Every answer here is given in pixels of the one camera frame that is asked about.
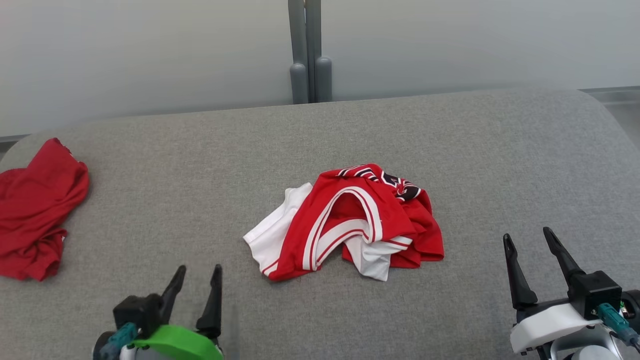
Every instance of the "red garment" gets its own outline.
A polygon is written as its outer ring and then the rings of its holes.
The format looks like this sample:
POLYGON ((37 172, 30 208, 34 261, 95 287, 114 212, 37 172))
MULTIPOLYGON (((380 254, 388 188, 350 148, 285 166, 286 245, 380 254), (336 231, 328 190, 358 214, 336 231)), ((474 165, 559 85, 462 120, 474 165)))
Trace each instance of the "red garment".
MULTIPOLYGON (((319 270, 335 247, 354 236, 396 247, 391 267, 417 268, 444 257, 427 193, 366 164, 320 174, 287 230, 279 258, 263 273, 283 281, 319 270)), ((347 247, 342 257, 353 262, 347 247)))
POLYGON ((0 275, 38 281, 56 275, 67 235, 60 226, 88 189, 86 165, 57 138, 26 168, 0 174, 0 275))

